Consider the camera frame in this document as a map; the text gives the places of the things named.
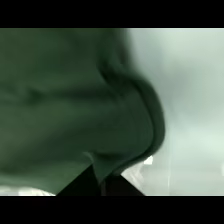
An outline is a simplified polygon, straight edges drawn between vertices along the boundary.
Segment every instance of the translucent plastic sheet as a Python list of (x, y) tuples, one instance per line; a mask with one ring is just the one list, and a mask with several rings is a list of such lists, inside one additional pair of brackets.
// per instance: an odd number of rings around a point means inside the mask
[(153, 161), (123, 176), (146, 195), (224, 195), (224, 29), (130, 33), (134, 62), (160, 96), (166, 138)]

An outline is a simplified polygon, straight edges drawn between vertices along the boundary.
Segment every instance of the dark green cloth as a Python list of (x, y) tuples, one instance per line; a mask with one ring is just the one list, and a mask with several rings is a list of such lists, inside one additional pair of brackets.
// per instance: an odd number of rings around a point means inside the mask
[(100, 182), (159, 147), (123, 40), (115, 28), (0, 29), (0, 185), (57, 193), (91, 163)]

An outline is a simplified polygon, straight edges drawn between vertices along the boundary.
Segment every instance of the green fabric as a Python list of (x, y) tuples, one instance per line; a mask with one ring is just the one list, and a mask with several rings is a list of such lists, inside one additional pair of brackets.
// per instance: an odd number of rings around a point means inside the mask
[(122, 29), (0, 29), (0, 185), (102, 181), (153, 142)]

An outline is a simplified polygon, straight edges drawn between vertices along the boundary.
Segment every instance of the white surface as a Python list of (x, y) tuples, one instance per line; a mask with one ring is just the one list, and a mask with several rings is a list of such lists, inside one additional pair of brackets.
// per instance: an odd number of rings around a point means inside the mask
[(131, 29), (160, 96), (166, 138), (123, 175), (146, 195), (224, 195), (224, 29)]

